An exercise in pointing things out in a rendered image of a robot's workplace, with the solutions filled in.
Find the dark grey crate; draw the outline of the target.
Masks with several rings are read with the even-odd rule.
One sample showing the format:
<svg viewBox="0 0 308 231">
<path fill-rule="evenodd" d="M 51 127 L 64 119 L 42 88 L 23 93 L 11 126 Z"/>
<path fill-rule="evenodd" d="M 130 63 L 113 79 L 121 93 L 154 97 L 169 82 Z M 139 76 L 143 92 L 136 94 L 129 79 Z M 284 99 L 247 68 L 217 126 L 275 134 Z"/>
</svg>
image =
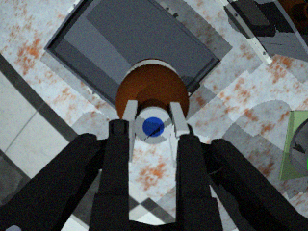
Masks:
<svg viewBox="0 0 308 231">
<path fill-rule="evenodd" d="M 227 1 L 266 52 L 308 63 L 308 24 L 299 33 L 278 0 Z"/>
</svg>

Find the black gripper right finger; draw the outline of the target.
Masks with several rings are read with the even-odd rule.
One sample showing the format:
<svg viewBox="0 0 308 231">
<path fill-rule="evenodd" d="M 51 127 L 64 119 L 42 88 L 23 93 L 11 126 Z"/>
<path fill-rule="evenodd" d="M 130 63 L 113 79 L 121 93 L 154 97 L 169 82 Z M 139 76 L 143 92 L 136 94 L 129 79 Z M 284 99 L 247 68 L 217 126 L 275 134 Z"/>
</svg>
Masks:
<svg viewBox="0 0 308 231">
<path fill-rule="evenodd" d="M 169 145 L 176 168 L 175 222 L 182 221 L 182 231 L 223 231 L 210 185 L 239 231 L 308 231 L 308 218 L 230 141 L 200 142 L 179 102 L 170 102 L 169 115 Z"/>
</svg>

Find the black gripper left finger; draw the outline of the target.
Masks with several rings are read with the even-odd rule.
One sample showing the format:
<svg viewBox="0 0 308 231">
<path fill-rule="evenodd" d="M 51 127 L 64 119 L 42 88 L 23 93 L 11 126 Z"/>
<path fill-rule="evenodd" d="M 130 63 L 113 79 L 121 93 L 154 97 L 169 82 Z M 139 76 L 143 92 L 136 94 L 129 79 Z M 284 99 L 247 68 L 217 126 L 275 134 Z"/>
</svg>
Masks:
<svg viewBox="0 0 308 231">
<path fill-rule="evenodd" d="M 123 118 L 109 121 L 105 140 L 83 133 L 69 143 L 0 207 L 0 231 L 61 231 L 99 169 L 89 231 L 129 231 L 129 167 L 137 110 L 138 100 L 128 100 Z"/>
</svg>

